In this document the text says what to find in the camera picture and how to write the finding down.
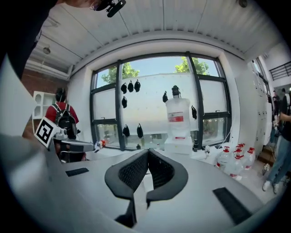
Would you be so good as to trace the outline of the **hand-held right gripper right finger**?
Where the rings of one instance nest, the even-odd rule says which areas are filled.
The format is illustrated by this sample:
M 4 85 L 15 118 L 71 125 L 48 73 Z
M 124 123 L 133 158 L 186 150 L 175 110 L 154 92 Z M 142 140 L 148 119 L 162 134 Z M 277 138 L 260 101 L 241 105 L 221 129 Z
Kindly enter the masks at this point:
M 263 207 L 248 188 L 210 164 L 151 149 L 148 165 L 154 189 L 138 232 L 223 233 Z

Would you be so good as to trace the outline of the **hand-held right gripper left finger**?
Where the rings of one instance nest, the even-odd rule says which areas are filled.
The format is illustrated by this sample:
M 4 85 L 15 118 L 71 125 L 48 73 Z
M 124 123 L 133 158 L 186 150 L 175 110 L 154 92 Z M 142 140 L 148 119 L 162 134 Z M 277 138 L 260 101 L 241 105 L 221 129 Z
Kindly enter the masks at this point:
M 68 164 L 53 156 L 54 232 L 141 233 L 134 192 L 147 170 L 147 150 Z

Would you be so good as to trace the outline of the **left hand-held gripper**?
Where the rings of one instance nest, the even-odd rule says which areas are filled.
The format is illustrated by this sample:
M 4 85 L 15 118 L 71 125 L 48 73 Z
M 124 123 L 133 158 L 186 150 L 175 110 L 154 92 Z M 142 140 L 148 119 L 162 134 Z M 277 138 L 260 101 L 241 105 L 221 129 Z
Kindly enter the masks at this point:
M 36 139 L 44 146 L 44 151 L 49 151 L 51 144 L 59 159 L 62 151 L 67 152 L 90 152 L 95 149 L 91 142 L 67 139 L 67 130 L 57 126 L 54 122 L 43 117 L 35 133 Z

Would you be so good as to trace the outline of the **white cubby shelf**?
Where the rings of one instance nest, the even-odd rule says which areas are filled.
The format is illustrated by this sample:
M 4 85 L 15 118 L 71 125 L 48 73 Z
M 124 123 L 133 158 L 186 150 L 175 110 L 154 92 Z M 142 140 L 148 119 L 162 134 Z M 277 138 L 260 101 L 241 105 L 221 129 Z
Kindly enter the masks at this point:
M 36 101 L 36 107 L 32 114 L 32 119 L 38 120 L 44 117 L 48 107 L 55 103 L 55 94 L 34 91 L 33 98 Z

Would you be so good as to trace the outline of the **wooden steps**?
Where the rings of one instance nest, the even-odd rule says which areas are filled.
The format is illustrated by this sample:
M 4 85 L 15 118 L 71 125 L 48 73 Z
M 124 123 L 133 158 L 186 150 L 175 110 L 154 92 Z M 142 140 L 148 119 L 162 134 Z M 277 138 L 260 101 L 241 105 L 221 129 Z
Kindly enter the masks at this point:
M 259 153 L 257 157 L 257 160 L 265 164 L 269 164 L 272 167 L 276 159 L 275 150 L 276 147 L 274 143 L 264 145 L 262 151 Z

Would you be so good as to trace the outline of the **person's black shirt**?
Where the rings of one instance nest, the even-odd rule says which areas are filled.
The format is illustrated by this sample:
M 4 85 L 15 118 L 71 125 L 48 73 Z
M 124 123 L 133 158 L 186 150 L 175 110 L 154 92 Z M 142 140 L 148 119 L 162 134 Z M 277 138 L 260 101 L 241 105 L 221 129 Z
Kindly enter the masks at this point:
M 0 61 L 7 55 L 19 79 L 57 0 L 0 0 Z

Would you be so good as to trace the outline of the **black metal railing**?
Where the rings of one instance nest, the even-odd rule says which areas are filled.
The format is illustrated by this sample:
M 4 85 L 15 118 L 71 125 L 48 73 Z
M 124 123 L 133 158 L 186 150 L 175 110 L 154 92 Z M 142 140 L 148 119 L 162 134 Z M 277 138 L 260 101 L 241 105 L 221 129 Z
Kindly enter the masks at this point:
M 269 70 L 272 79 L 278 80 L 291 76 L 291 61 Z

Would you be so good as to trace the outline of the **white locker wall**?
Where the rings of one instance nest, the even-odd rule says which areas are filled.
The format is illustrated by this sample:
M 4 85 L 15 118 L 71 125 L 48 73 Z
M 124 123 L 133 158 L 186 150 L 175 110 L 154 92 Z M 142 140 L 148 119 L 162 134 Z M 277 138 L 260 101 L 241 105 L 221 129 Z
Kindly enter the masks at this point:
M 272 128 L 272 104 L 268 101 L 268 92 L 262 71 L 255 61 L 235 78 L 240 104 L 239 143 L 246 148 L 254 148 L 258 157 L 269 142 Z

